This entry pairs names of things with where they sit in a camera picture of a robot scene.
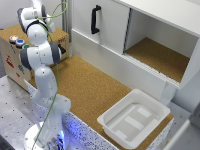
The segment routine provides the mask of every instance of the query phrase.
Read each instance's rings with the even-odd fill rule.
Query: white plastic bin
[[[169,108],[134,89],[97,121],[105,133],[122,147],[135,149],[169,113]]]

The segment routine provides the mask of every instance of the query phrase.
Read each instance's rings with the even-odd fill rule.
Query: cardboard box
[[[19,60],[19,53],[21,49],[16,48],[15,45],[10,44],[9,38],[12,35],[17,35],[19,39],[25,40],[26,44],[30,44],[28,37],[23,33],[19,24],[0,31],[0,51],[5,67],[6,74],[28,91],[24,79],[29,81],[34,77],[33,71],[26,69]],[[66,50],[62,55],[61,61],[69,57],[69,35],[59,28],[56,28],[54,33],[51,33],[52,39],[55,43],[61,44]]]

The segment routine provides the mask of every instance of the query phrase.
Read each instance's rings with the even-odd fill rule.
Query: cork surface
[[[131,89],[96,69],[78,56],[73,56],[58,65],[58,93],[72,101],[71,112],[87,123],[95,131],[123,150],[103,131],[97,118],[131,92]],[[34,79],[29,81],[36,87]],[[169,115],[152,134],[137,148],[144,150],[173,119]]]
[[[26,44],[31,45],[30,41],[28,40],[27,35],[22,31],[20,24],[16,24],[12,27],[6,28],[0,31],[0,37],[5,41],[9,42],[10,36],[17,35],[19,39],[25,40]],[[56,27],[56,31],[54,33],[50,33],[52,39],[60,39],[64,36],[68,36],[68,34],[61,29]]]
[[[125,53],[178,82],[181,82],[190,60],[149,38],[143,39]]]

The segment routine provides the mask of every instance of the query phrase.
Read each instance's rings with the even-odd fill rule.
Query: green cable
[[[62,5],[62,4],[65,4],[65,5],[66,5],[65,10],[64,10],[61,14],[59,14],[59,15],[57,15],[57,16],[53,16],[54,13],[55,13],[55,11],[57,10],[57,8],[58,8],[60,5]],[[66,2],[62,2],[62,3],[60,3],[60,4],[55,8],[55,10],[53,11],[51,17],[40,17],[40,18],[37,18],[37,20],[43,19],[43,18],[44,18],[44,19],[45,19],[45,18],[51,18],[51,19],[52,19],[52,18],[58,17],[58,16],[62,15],[62,14],[67,10],[67,6],[68,6],[68,5],[67,5]],[[49,35],[49,37],[50,37],[50,39],[51,39],[51,42],[53,42],[50,33],[46,30],[46,28],[45,28],[43,25],[41,25],[41,27],[44,28],[44,30],[45,30],[45,31],[47,32],[47,34]],[[58,85],[59,85],[58,64],[56,64],[56,68],[57,68],[57,86],[58,86]],[[41,131],[42,131],[42,129],[43,129],[43,127],[44,127],[46,121],[47,121],[47,118],[49,117],[49,114],[50,114],[50,112],[51,112],[51,109],[53,108],[54,102],[55,102],[55,100],[56,100],[56,95],[57,95],[57,92],[56,92],[56,94],[55,94],[55,96],[54,96],[54,98],[53,98],[53,102],[52,102],[52,104],[51,104],[51,106],[50,106],[50,109],[49,109],[49,111],[48,111],[48,113],[47,113],[47,116],[46,116],[46,118],[45,118],[45,120],[44,120],[44,123],[43,123],[43,125],[42,125],[42,127],[41,127],[41,129],[40,129],[40,131],[39,131],[39,133],[38,133],[38,135],[37,135],[37,138],[36,138],[36,140],[35,140],[35,142],[34,142],[34,144],[33,144],[32,150],[33,150],[33,148],[34,148],[36,142],[38,141],[38,138],[39,138],[39,136],[40,136],[40,133],[41,133]]]

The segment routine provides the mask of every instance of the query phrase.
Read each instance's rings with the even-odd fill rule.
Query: door handle
[[[96,12],[101,10],[101,7],[96,5],[96,8],[94,8],[92,10],[92,23],[91,23],[91,31],[92,31],[92,34],[96,34],[98,33],[100,30],[98,28],[96,28]]]

